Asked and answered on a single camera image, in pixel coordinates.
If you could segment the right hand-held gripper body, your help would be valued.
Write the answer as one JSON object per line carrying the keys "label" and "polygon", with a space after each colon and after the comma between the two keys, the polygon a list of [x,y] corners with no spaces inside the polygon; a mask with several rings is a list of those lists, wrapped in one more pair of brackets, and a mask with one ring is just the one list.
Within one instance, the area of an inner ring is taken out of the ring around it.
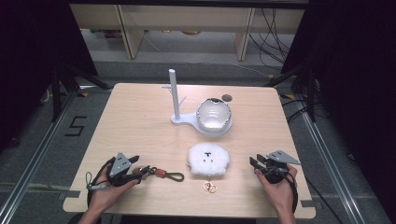
{"label": "right hand-held gripper body", "polygon": [[286,174],[270,173],[271,168],[278,167],[278,168],[287,168],[289,170],[288,168],[289,164],[296,164],[296,165],[301,164],[299,160],[294,159],[291,155],[284,152],[283,150],[277,150],[268,153],[264,158],[267,159],[267,162],[264,164],[264,176],[271,184],[279,183],[288,174],[288,173]]}

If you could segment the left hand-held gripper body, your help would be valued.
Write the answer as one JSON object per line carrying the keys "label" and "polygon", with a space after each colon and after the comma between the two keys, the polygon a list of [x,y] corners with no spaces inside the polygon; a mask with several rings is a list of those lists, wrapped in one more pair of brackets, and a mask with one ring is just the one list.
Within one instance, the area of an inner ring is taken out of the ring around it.
{"label": "left hand-held gripper body", "polygon": [[112,186],[120,187],[130,182],[126,179],[126,176],[131,166],[132,163],[128,161],[128,158],[122,152],[119,152],[107,172],[107,180],[109,183]]}

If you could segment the green strap keychain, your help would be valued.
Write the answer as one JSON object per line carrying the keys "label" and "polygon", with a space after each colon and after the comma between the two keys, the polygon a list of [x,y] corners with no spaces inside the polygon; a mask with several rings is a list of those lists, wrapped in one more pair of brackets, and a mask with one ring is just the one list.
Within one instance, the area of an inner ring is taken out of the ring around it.
{"label": "green strap keychain", "polygon": [[164,169],[160,169],[157,167],[149,167],[149,166],[134,168],[132,170],[132,173],[133,174],[141,173],[143,179],[146,179],[149,175],[155,175],[159,178],[167,178],[176,182],[182,182],[185,178],[185,176],[182,173],[169,173]]}

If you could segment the white fluffy plush keychain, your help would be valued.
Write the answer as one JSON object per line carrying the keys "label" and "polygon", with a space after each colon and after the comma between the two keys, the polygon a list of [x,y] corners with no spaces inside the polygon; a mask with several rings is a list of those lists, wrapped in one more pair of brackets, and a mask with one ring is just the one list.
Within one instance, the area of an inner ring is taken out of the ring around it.
{"label": "white fluffy plush keychain", "polygon": [[230,161],[228,150],[213,143],[194,145],[188,152],[188,165],[191,168],[191,173],[207,178],[203,189],[209,193],[217,191],[217,187],[211,182],[211,177],[224,175]]}

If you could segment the silver bowl with beaded rim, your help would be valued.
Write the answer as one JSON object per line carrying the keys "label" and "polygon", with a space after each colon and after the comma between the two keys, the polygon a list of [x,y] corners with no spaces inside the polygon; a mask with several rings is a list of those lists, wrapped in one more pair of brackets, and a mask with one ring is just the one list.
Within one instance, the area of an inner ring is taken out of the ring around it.
{"label": "silver bowl with beaded rim", "polygon": [[232,120],[231,108],[218,98],[208,98],[196,110],[199,126],[207,132],[224,131]]}

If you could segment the white hook stand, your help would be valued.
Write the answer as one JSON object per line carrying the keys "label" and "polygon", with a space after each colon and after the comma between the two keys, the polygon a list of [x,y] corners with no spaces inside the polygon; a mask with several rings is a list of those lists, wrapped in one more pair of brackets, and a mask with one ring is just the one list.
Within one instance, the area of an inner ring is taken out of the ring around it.
{"label": "white hook stand", "polygon": [[181,102],[179,101],[178,98],[178,92],[177,92],[177,75],[176,75],[176,70],[170,68],[168,70],[168,75],[169,75],[169,81],[170,84],[167,86],[167,89],[170,91],[171,96],[172,96],[172,102],[173,102],[173,108],[174,108],[174,113],[171,116],[171,122],[175,125],[190,125],[192,128],[194,128],[198,133],[201,135],[207,136],[207,137],[220,137],[226,134],[228,131],[231,130],[232,124],[233,124],[233,118],[229,124],[229,126],[224,130],[220,132],[207,132],[204,129],[202,129],[197,121],[196,117],[196,110],[197,108],[189,113],[189,114],[182,114],[180,112],[179,107],[181,106]]}

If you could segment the person's right hand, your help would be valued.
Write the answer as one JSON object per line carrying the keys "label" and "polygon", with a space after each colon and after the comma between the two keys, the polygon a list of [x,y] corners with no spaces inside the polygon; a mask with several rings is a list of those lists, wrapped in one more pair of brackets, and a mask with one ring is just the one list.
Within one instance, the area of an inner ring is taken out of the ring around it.
{"label": "person's right hand", "polygon": [[294,178],[297,175],[297,170],[289,164],[288,168],[289,175],[287,176],[287,178],[276,184],[269,183],[266,177],[258,169],[256,169],[254,173],[258,177],[259,181],[262,183],[262,186],[266,193],[266,198],[269,203],[275,208],[278,218],[293,220],[293,193],[289,181],[294,182]]}

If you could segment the person's left hand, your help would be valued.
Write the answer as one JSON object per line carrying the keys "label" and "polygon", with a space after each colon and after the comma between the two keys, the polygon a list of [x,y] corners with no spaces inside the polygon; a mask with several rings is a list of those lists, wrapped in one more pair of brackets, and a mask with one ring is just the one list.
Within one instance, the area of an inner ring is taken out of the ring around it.
{"label": "person's left hand", "polygon": [[123,186],[114,187],[109,185],[104,189],[95,190],[92,194],[91,203],[86,211],[91,217],[98,217],[109,209],[118,198],[139,183],[138,180],[132,180]]}

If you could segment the grey tape strip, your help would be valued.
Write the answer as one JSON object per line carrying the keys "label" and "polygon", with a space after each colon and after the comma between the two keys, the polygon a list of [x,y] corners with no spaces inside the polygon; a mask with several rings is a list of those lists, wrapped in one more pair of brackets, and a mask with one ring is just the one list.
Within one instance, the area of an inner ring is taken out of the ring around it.
{"label": "grey tape strip", "polygon": [[322,209],[323,208],[321,202],[316,202],[314,200],[301,200],[301,205],[304,208],[306,208],[306,207],[314,207],[316,209]]}
{"label": "grey tape strip", "polygon": [[66,190],[59,193],[58,199],[65,200],[66,198],[78,198],[79,194],[79,190]]}

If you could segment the black metal stand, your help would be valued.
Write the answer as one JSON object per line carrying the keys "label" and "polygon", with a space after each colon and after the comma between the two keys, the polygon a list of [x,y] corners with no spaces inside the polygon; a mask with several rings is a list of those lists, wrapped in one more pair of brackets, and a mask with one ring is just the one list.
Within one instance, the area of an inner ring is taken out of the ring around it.
{"label": "black metal stand", "polygon": [[52,70],[51,87],[52,87],[52,102],[53,102],[53,116],[52,121],[56,121],[62,114],[62,106],[64,105],[61,100],[61,86],[64,86],[67,93],[77,93],[80,87],[75,77],[82,77],[83,79],[91,82],[96,87],[103,90],[111,90],[112,86],[99,80],[95,76],[78,69],[77,67],[68,63],[58,63]]}
{"label": "black metal stand", "polygon": [[315,73],[314,71],[305,63],[298,65],[295,68],[290,69],[288,72],[284,73],[280,77],[271,80],[269,83],[264,84],[264,87],[274,87],[277,84],[291,78],[295,77],[290,89],[293,93],[302,93],[306,91],[307,96],[307,114],[312,122],[315,122],[314,115],[314,101],[315,101]]}

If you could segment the dark curtain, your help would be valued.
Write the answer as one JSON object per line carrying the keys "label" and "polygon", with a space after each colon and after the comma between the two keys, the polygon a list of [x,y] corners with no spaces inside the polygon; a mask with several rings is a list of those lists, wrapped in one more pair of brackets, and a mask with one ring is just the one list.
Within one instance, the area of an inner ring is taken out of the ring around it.
{"label": "dark curtain", "polygon": [[396,223],[396,0],[308,0],[284,68],[300,64]]}
{"label": "dark curtain", "polygon": [[63,64],[97,74],[69,1],[0,0],[0,152]]}

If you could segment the light wooden shelf unit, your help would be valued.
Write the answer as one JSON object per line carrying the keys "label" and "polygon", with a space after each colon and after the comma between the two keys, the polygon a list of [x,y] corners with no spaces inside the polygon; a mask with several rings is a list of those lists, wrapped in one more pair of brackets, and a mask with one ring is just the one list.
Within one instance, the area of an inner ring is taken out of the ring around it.
{"label": "light wooden shelf unit", "polygon": [[119,30],[126,55],[136,57],[146,30],[232,33],[236,57],[243,61],[248,35],[270,30],[292,35],[304,12],[301,9],[268,7],[171,7],[72,4],[81,29]]}

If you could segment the black overhead beam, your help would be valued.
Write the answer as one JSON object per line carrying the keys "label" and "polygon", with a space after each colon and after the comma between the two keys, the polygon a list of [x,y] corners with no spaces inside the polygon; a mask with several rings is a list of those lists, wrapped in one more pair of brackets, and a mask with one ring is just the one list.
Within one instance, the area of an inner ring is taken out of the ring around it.
{"label": "black overhead beam", "polygon": [[66,0],[70,4],[304,9],[309,0]]}

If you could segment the metal floor rail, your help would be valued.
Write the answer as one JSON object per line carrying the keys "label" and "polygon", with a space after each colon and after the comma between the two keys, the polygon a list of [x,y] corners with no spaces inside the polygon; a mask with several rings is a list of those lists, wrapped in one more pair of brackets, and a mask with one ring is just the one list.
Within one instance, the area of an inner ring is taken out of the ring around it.
{"label": "metal floor rail", "polygon": [[67,109],[70,107],[74,99],[77,97],[75,91],[69,92],[64,101],[61,103],[61,111],[50,121],[48,129],[46,130],[44,136],[39,142],[39,145],[35,149],[35,153],[30,158],[29,162],[23,169],[23,172],[18,179],[18,181],[13,185],[13,188],[6,201],[0,207],[0,224],[8,224],[13,218],[21,200],[27,191],[31,180],[35,176],[41,162],[44,160],[49,148],[52,143],[56,132],[62,123]]}
{"label": "metal floor rail", "polygon": [[335,190],[345,207],[346,213],[352,224],[366,224],[366,219],[358,206],[357,201],[353,197],[346,181],[342,177],[330,150],[328,149],[317,124],[311,120],[307,112],[302,114],[304,123],[316,145],[318,154],[323,160],[324,166],[329,174],[329,177],[335,187]]}

